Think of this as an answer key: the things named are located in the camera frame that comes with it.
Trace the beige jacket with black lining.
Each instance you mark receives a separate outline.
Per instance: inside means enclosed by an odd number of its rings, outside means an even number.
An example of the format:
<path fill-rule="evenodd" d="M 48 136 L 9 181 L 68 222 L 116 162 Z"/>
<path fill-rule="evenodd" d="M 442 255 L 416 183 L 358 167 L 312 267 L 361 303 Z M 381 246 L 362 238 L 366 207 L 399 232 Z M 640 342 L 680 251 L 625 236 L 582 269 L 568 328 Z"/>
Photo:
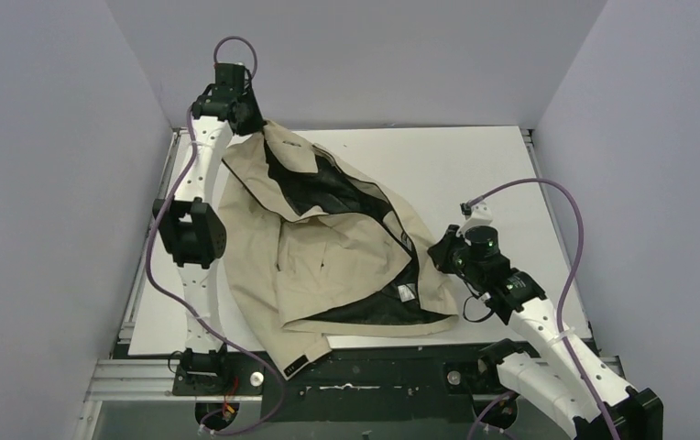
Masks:
<path fill-rule="evenodd" d="M 429 255 L 434 235 L 386 185 L 272 121 L 222 163 L 228 289 L 284 377 L 327 355 L 331 336 L 457 324 L 453 283 Z"/>

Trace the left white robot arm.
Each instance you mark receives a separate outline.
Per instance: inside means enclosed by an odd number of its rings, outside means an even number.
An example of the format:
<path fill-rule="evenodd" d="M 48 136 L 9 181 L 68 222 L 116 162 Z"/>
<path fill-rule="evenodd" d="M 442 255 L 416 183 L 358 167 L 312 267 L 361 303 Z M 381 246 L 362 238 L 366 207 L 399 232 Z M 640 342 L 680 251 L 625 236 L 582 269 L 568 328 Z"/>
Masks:
<path fill-rule="evenodd" d="M 227 232 L 213 207 L 213 191 L 233 136 L 263 126 L 252 72 L 242 64 L 213 67 L 214 81 L 187 112 L 188 156 L 167 195 L 153 205 L 159 238 L 180 276 L 176 299 L 187 315 L 176 380 L 198 394 L 227 393 L 235 386 L 215 290 Z"/>

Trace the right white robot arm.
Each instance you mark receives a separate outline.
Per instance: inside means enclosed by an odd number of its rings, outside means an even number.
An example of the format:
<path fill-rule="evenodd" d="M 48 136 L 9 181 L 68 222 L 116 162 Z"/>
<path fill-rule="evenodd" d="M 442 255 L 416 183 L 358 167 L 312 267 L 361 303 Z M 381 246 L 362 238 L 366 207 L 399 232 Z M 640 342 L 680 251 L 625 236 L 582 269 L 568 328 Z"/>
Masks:
<path fill-rule="evenodd" d="M 498 231 L 450 225 L 428 253 L 457 276 L 538 354 L 503 339 L 483 349 L 476 376 L 489 391 L 503 388 L 532 403 L 572 439 L 661 439 L 663 404 L 611 369 L 557 315 L 544 289 L 516 269 L 498 246 Z"/>

